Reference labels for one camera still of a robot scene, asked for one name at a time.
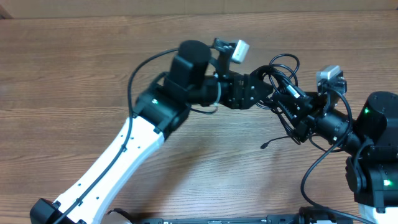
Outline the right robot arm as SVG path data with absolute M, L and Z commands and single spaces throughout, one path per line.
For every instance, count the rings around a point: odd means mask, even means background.
M 363 223 L 397 223 L 397 95 L 371 93 L 353 119 L 344 94 L 336 90 L 289 96 L 275 93 L 273 102 L 304 142 L 313 135 L 326 139 L 333 151 L 348 153 L 346 180 Z

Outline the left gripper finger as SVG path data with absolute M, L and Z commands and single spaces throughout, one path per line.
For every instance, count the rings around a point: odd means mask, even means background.
M 249 82 L 251 96 L 269 96 L 274 91 L 271 84 L 259 79 L 257 75 L 250 75 Z
M 262 109 L 271 109 L 274 105 L 270 98 L 273 90 L 249 90 L 245 94 L 245 108 L 249 109 L 254 105 Z

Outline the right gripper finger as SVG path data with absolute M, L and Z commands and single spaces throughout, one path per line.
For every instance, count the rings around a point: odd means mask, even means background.
M 274 93 L 272 99 L 280 108 L 284 109 L 295 109 L 297 107 L 300 109 L 313 108 L 312 99 L 310 97 L 300 96 L 296 98 L 291 95 Z
M 303 102 L 273 102 L 273 107 L 279 108 L 290 123 L 297 128 L 306 125 L 307 104 Z

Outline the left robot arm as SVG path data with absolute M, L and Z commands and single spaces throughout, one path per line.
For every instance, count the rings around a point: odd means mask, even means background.
M 193 105 L 221 104 L 246 110 L 272 93 L 254 75 L 229 69 L 244 61 L 243 40 L 212 45 L 186 40 L 176 49 L 170 70 L 162 72 L 136 101 L 119 134 L 86 173 L 54 201 L 38 200 L 32 223 L 101 223 L 114 198 L 139 166 L 188 118 Z

